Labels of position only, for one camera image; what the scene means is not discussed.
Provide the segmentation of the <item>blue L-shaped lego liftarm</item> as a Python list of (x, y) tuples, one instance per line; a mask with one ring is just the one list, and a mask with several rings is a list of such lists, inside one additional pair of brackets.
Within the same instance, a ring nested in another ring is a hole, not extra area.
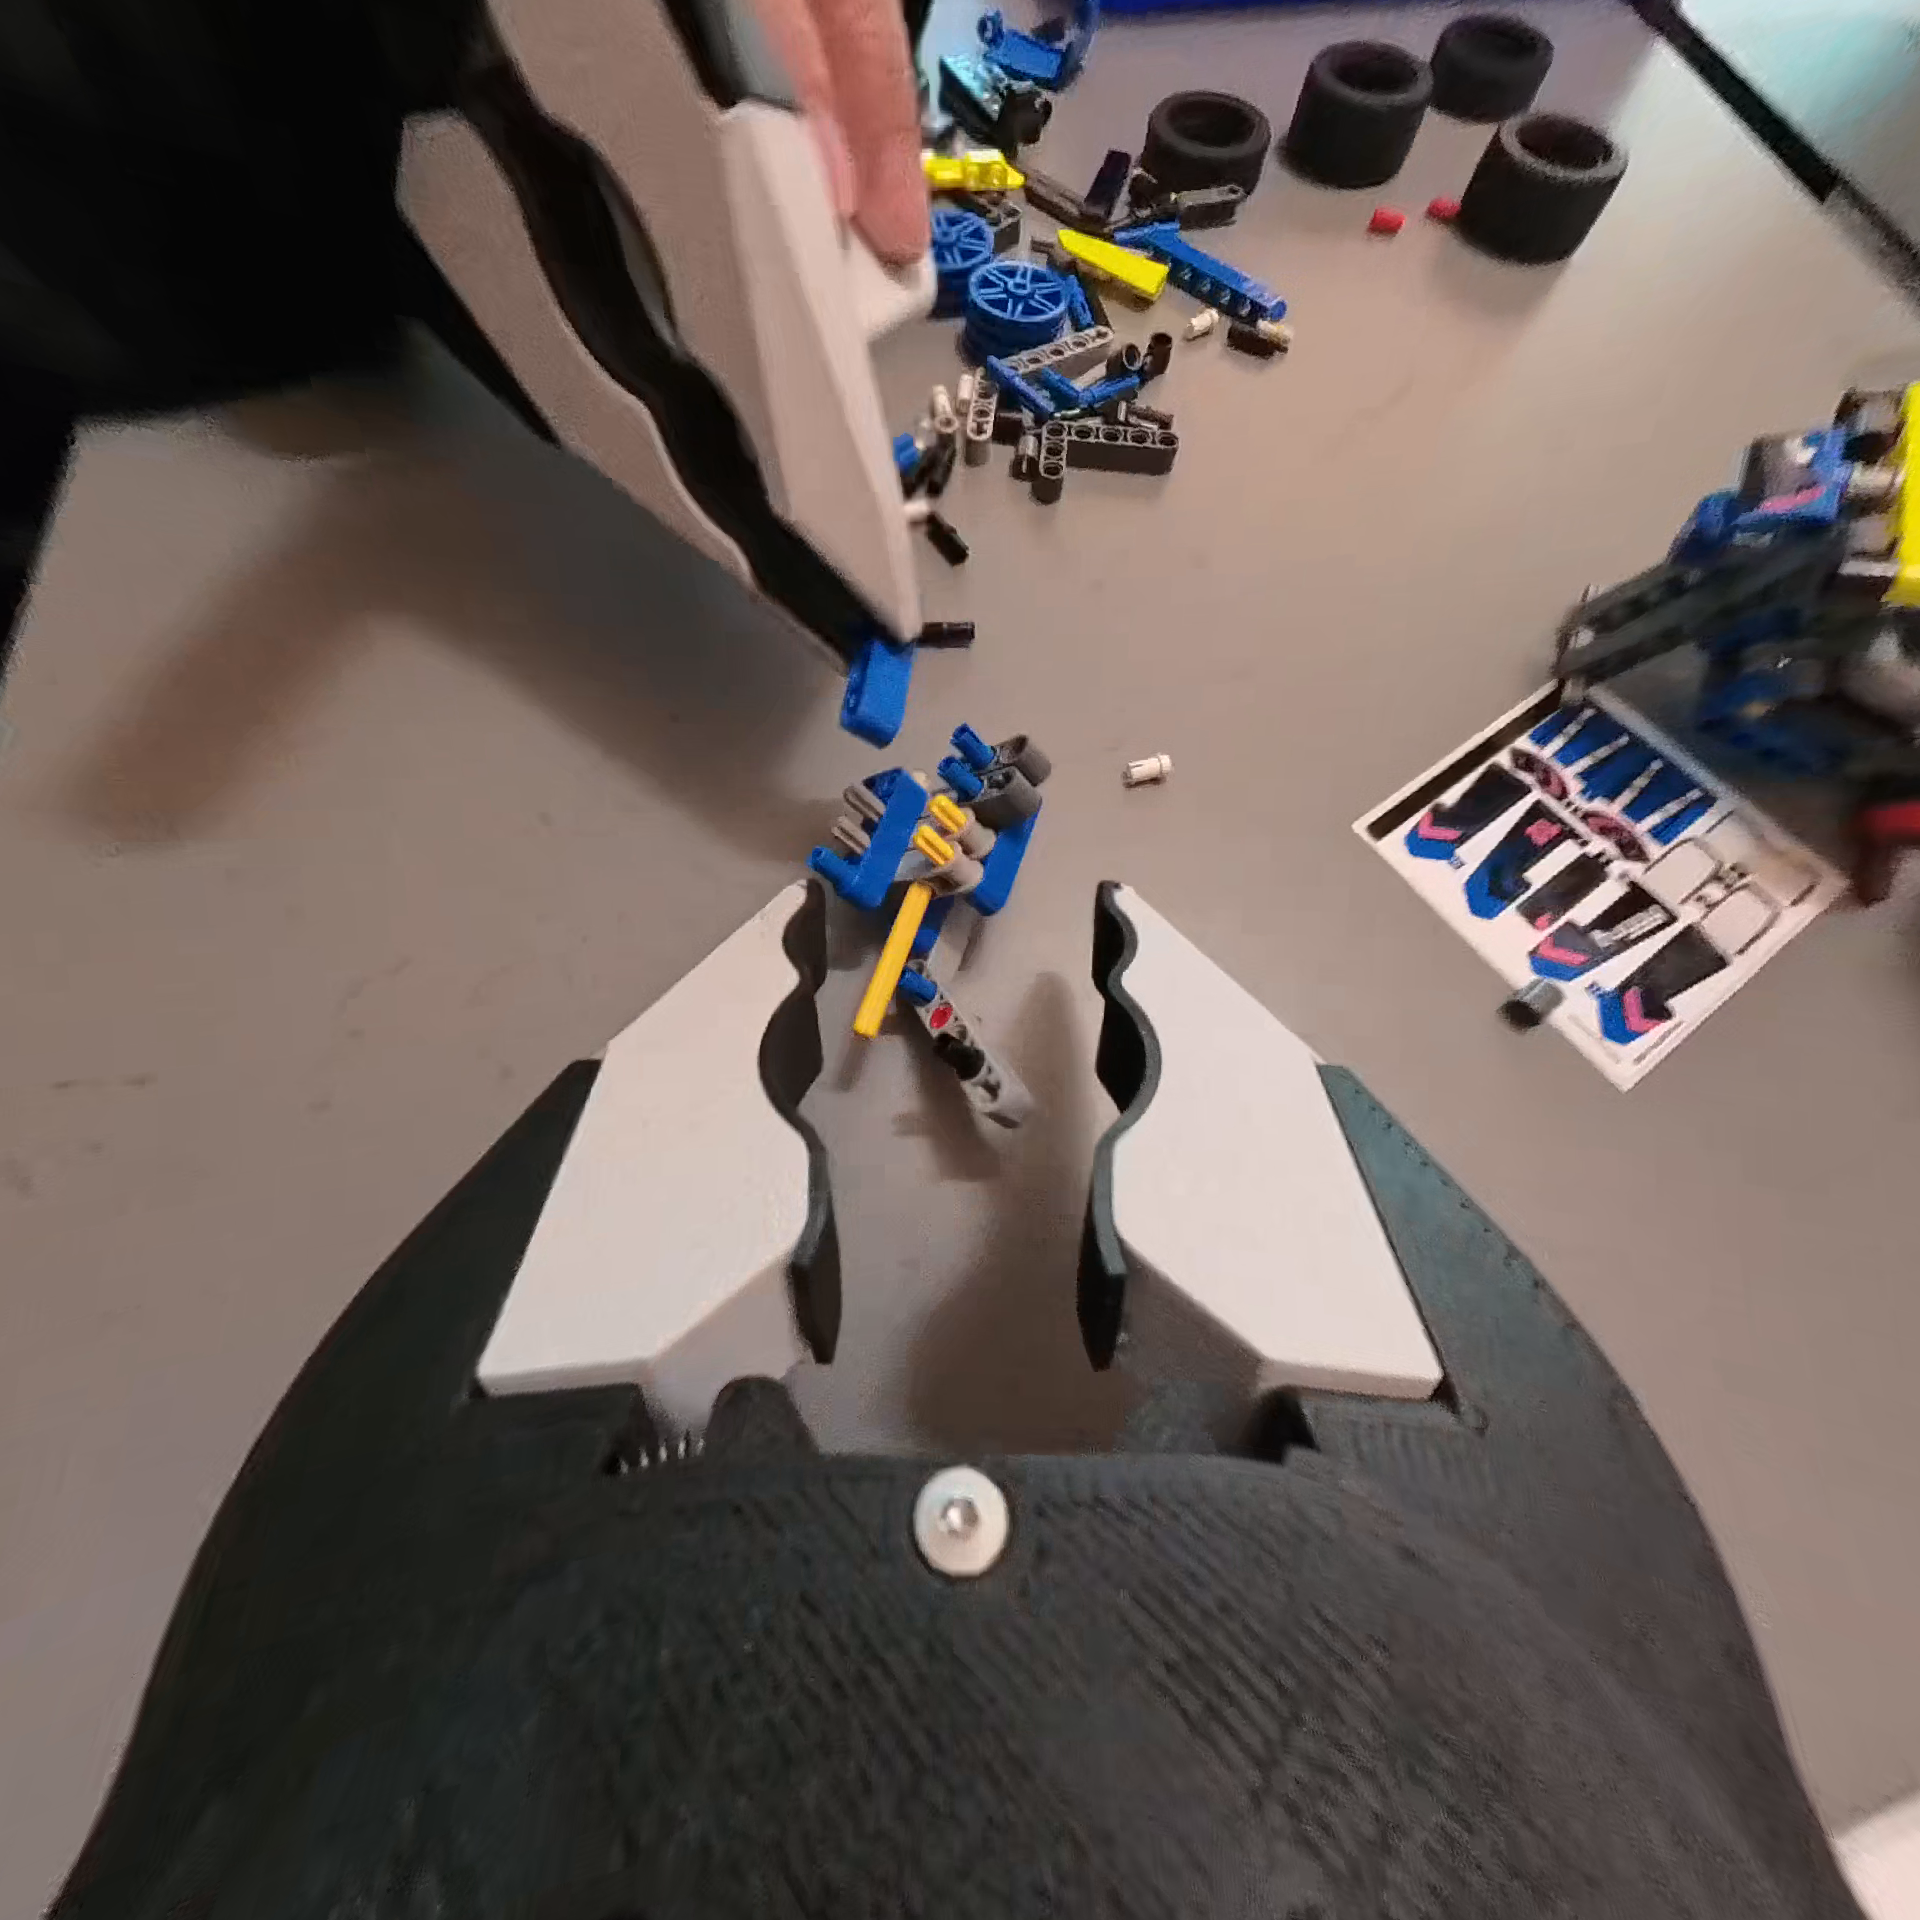
[(889, 748), (905, 721), (918, 644), (863, 638), (848, 662), (838, 727), (875, 749)]

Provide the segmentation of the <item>blue grey lego sub-assembly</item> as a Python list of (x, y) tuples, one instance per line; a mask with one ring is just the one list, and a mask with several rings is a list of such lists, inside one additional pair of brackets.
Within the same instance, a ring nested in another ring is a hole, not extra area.
[(933, 966), (958, 909), (995, 918), (1015, 895), (1040, 824), (1051, 757), (1028, 736), (956, 727), (931, 774), (883, 768), (851, 783), (807, 865), (840, 905), (883, 924), (851, 1032), (875, 1040), (905, 1018), (947, 1066), (973, 1117), (1012, 1134), (1032, 1098)]

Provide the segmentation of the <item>person's left hand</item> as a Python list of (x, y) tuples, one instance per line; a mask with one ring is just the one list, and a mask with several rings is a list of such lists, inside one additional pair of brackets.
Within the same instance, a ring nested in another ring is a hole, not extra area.
[(879, 263), (927, 250), (913, 50), (897, 1), (751, 1), (823, 157), (838, 224)]

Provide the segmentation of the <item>black lego tyre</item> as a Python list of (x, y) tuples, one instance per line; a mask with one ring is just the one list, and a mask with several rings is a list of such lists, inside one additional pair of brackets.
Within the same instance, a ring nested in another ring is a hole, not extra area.
[(1564, 111), (1503, 121), (1472, 169), (1455, 212), (1477, 250), (1521, 268), (1567, 261), (1624, 177), (1627, 152), (1603, 127)]
[(1257, 104), (1191, 87), (1152, 104), (1135, 165), (1166, 191), (1235, 184), (1251, 198), (1271, 146), (1273, 127)]
[(1304, 70), (1279, 156), (1315, 184), (1384, 184), (1400, 172), (1430, 98), (1424, 57), (1383, 39), (1334, 41)]
[(1453, 16), (1430, 47), (1430, 108), (1459, 124), (1499, 126), (1537, 98), (1553, 42), (1511, 14)]

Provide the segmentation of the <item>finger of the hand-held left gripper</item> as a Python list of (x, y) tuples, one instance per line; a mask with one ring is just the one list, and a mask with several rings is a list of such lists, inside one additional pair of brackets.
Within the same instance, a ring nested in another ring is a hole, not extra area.
[(910, 274), (838, 224), (801, 108), (716, 108), (681, 5), (507, 1), (496, 34), (622, 190), (678, 343), (736, 409), (784, 522), (867, 616), (912, 638), (920, 583), (861, 303), (897, 303)]
[(784, 522), (728, 397), (639, 297), (585, 144), (559, 132), (555, 157), (527, 208), (485, 127), (420, 114), (400, 212), (545, 434), (851, 665), (856, 593)]

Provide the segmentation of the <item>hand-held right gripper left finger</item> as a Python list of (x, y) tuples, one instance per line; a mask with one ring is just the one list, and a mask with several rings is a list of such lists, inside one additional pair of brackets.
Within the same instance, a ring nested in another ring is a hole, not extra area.
[(825, 888), (785, 884), (593, 1062), (476, 1377), (491, 1396), (716, 1396), (827, 1365), (840, 1247), (801, 1113), (825, 1052)]

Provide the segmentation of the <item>pile of loose lego pieces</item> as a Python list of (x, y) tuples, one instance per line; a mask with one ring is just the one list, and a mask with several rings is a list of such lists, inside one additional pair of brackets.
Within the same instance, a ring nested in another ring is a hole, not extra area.
[(1107, 150), (1091, 183), (1041, 172), (1041, 136), (1099, 20), (1099, 5), (1031, 23), (982, 6), (973, 39), (920, 76), (933, 317), (956, 324), (959, 370), (933, 383), (894, 445), (918, 537), (916, 502), (953, 520), (943, 494), (958, 469), (997, 447), (1040, 505), (1077, 466), (1171, 476), (1180, 434), (1152, 390), (1175, 345), (1216, 333), (1259, 360), (1292, 345), (1284, 297), (1211, 234), (1246, 210), (1235, 184), (1161, 190), (1135, 165), (1142, 135)]

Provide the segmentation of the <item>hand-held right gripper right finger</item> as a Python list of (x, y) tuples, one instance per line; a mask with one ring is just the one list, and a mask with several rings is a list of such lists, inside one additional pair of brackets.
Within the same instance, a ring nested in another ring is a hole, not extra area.
[(1120, 879), (1094, 888), (1087, 1361), (1141, 1382), (1427, 1404), (1441, 1361), (1320, 1058)]

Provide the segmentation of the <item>partly built lego car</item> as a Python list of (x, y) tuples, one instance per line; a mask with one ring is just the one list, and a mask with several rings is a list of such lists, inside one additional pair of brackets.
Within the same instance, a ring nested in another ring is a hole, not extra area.
[(1582, 597), (1552, 681), (1584, 693), (1693, 654), (1693, 732), (1839, 793), (1854, 900), (1918, 848), (1918, 386), (1748, 441), (1663, 558)]

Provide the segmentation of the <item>lego sticker sheet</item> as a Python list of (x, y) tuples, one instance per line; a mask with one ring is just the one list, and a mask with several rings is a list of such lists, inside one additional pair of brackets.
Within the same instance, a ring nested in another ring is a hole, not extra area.
[(1848, 894), (1821, 852), (1611, 689), (1542, 686), (1355, 837), (1553, 1032), (1631, 1090)]

